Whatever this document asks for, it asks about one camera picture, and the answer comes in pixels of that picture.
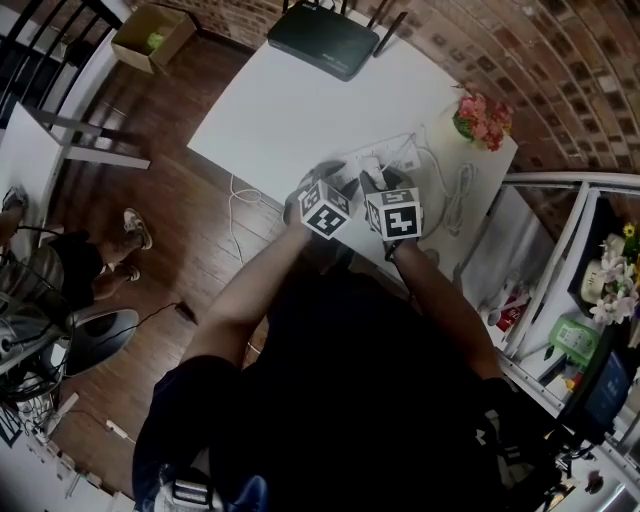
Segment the green packet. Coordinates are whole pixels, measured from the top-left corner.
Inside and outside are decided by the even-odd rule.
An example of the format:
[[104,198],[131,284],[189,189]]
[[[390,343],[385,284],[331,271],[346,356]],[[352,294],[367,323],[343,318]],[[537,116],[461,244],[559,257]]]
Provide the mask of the green packet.
[[597,348],[600,334],[567,316],[560,316],[548,336],[549,343],[581,366],[587,366]]

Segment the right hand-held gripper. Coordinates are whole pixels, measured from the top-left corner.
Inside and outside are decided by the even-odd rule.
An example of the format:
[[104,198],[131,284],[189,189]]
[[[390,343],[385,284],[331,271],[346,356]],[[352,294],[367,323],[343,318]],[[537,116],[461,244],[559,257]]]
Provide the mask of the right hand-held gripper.
[[419,239],[423,227],[419,189],[406,188],[406,175],[395,168],[386,168],[382,175],[387,191],[377,193],[369,173],[361,171],[359,175],[371,229],[383,241]]

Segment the white power strip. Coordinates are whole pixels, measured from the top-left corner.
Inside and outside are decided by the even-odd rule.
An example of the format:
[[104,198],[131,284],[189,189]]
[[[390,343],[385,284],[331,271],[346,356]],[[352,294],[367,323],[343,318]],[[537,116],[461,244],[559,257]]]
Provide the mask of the white power strip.
[[416,135],[401,134],[339,157],[355,171],[383,171],[392,167],[402,172],[418,170],[422,166]]

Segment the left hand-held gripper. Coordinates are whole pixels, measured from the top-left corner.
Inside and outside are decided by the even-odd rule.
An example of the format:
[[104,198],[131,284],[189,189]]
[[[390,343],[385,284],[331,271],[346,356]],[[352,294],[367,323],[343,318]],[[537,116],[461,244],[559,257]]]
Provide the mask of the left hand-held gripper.
[[[327,172],[327,182],[322,180]],[[300,220],[324,239],[336,236],[354,218],[354,203],[330,184],[347,184],[353,179],[345,161],[321,162],[301,179],[299,189],[285,201],[285,211],[296,202]]]

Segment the black router with antennas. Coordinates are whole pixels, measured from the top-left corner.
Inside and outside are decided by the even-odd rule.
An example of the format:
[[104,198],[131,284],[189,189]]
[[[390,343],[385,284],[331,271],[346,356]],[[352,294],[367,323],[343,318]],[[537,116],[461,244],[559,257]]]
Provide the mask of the black router with antennas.
[[382,0],[374,16],[363,26],[339,10],[325,8],[320,0],[299,0],[294,6],[283,0],[282,16],[267,34],[270,46],[331,76],[350,81],[371,57],[383,52],[408,13],[398,14],[384,36],[374,32],[377,17],[389,0]]

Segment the person's left forearm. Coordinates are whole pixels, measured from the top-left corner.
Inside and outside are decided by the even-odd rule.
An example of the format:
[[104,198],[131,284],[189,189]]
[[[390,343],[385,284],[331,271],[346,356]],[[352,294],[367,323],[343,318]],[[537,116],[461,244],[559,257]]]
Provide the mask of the person's left forearm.
[[213,356],[241,367],[246,345],[310,239],[307,227],[291,221],[274,242],[245,264],[215,297],[182,360]]

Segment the white vase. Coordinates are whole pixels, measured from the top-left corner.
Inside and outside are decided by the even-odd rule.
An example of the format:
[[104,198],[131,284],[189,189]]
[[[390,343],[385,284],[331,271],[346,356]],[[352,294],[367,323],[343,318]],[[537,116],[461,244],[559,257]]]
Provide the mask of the white vase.
[[591,260],[585,270],[580,296],[588,304],[596,304],[601,298],[605,286],[605,273],[600,260]]

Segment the open cardboard box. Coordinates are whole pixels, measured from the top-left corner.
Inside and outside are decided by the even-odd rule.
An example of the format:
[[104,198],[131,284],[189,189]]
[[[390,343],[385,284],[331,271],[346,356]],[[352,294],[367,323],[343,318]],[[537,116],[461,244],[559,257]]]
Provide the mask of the open cardboard box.
[[[149,3],[139,6],[123,23],[111,40],[111,47],[119,61],[153,74],[165,68],[196,31],[189,13]],[[165,40],[159,49],[149,53],[146,40],[152,32],[162,33]]]

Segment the red packet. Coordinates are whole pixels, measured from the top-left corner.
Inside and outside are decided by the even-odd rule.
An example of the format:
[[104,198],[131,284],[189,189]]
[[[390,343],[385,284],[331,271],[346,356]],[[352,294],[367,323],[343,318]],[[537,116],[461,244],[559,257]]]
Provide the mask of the red packet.
[[528,294],[510,296],[503,306],[492,313],[493,325],[507,332],[519,319],[528,302]]

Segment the white side table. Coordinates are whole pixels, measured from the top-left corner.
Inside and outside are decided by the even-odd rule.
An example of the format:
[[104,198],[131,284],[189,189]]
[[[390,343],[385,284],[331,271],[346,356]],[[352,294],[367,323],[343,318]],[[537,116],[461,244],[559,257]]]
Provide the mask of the white side table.
[[0,199],[13,186],[24,190],[28,208],[21,229],[9,243],[20,260],[38,246],[38,230],[47,222],[49,202],[58,171],[65,160],[147,169],[148,160],[122,153],[73,144],[50,131],[52,126],[71,132],[101,137],[97,126],[58,116],[35,108],[14,105],[0,140]]

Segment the pink flowers in pot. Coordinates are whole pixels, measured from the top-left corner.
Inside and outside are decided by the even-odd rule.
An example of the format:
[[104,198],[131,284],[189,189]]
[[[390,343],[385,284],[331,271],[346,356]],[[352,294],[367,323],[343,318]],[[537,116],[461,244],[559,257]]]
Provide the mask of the pink flowers in pot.
[[496,152],[511,134],[513,109],[480,92],[463,94],[456,105],[452,121],[455,129],[478,148]]

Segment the white metal shelf rack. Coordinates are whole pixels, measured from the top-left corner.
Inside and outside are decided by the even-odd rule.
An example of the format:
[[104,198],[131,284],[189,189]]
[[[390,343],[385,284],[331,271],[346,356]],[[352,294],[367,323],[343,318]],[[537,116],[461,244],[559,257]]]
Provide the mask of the white metal shelf rack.
[[[542,223],[521,197],[523,189],[553,191],[556,199],[571,200],[556,242],[541,241]],[[611,194],[640,198],[640,174],[507,174],[467,258],[454,272],[465,297],[478,307],[498,299],[511,279],[528,283],[530,299],[514,326],[504,335],[496,328],[490,333],[506,375],[553,417],[567,412],[578,394],[561,386],[557,371],[567,359],[547,339],[562,316],[586,326],[594,324],[570,288],[604,220],[604,198]]]

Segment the black metal railing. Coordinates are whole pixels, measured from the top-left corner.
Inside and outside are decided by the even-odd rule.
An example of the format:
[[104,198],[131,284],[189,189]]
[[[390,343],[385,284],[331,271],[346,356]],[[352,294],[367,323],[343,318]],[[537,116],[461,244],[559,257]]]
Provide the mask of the black metal railing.
[[59,113],[122,25],[111,0],[0,0],[0,133],[18,103]]

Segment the person's torso in black shirt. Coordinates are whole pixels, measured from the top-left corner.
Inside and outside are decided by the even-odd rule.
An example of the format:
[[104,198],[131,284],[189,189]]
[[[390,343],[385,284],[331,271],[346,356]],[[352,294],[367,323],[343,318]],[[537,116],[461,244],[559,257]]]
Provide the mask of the person's torso in black shirt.
[[199,456],[224,512],[526,512],[558,477],[527,396],[483,379],[373,278],[290,275],[245,369],[191,358],[155,385],[133,458],[140,512]]

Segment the black tablet screen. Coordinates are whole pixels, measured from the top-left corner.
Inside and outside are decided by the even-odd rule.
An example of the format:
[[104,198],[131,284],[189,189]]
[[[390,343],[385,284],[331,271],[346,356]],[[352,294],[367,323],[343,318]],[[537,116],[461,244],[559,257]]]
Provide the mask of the black tablet screen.
[[598,348],[561,411],[560,423],[573,431],[579,442],[602,444],[605,434],[612,431],[639,366],[639,348]]

